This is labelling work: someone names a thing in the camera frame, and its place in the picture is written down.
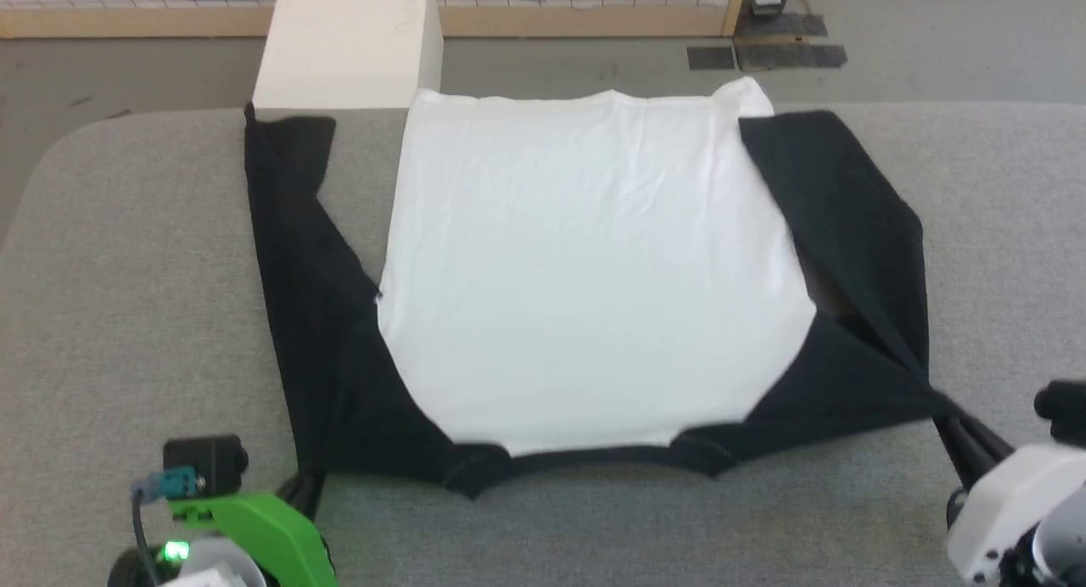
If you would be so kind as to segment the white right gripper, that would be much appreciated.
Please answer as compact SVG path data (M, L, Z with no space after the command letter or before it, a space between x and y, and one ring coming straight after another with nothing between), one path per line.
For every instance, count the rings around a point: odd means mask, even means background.
M934 396L933 424L967 490L946 544L960 578L1082 583L1083 449L1016 449L946 394Z

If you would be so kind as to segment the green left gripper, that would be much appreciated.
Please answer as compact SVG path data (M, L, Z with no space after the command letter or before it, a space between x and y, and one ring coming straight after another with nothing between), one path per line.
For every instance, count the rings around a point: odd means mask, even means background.
M214 529L239 545L279 586L333 586L333 564L313 520L326 476L292 475L272 493L171 500L187 528Z

